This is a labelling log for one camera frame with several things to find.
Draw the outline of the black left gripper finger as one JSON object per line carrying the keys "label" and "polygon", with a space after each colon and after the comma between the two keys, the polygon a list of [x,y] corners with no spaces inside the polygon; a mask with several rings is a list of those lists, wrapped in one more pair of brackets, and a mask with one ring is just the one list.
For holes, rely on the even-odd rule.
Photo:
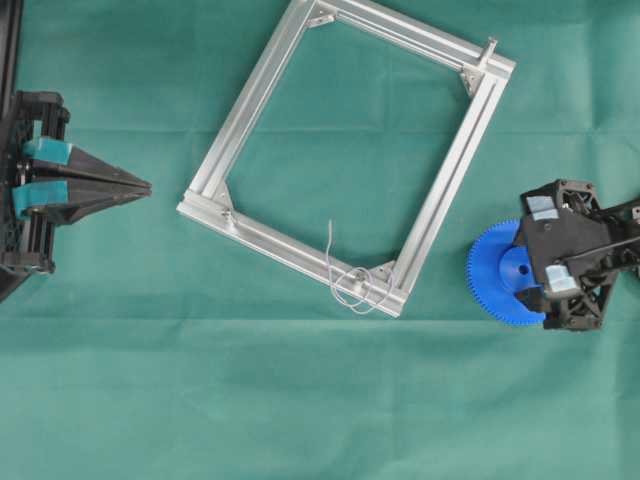
{"label": "black left gripper finger", "polygon": [[22,146],[31,161],[31,172],[40,177],[67,177],[127,185],[150,190],[149,182],[87,153],[72,143],[36,138]]}
{"label": "black left gripper finger", "polygon": [[87,215],[150,195],[149,185],[93,180],[46,180],[12,189],[18,218],[40,214],[55,225],[71,225]]}

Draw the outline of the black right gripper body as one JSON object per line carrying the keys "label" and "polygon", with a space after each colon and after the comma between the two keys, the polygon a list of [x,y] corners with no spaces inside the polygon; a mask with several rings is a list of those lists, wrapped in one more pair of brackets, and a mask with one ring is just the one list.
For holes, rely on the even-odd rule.
{"label": "black right gripper body", "polygon": [[639,273],[639,200],[603,207],[590,182],[557,179],[520,195],[514,238],[535,287],[516,298],[545,329],[599,330],[622,272]]}

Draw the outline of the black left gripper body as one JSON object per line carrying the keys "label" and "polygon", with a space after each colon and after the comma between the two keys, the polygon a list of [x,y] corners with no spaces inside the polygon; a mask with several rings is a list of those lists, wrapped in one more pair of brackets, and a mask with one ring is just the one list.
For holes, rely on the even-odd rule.
{"label": "black left gripper body", "polygon": [[17,92],[1,120],[1,273],[30,275],[55,270],[53,242],[56,226],[40,214],[16,216],[12,189],[27,183],[65,180],[31,172],[22,146],[36,138],[64,141],[70,119],[55,92]]}

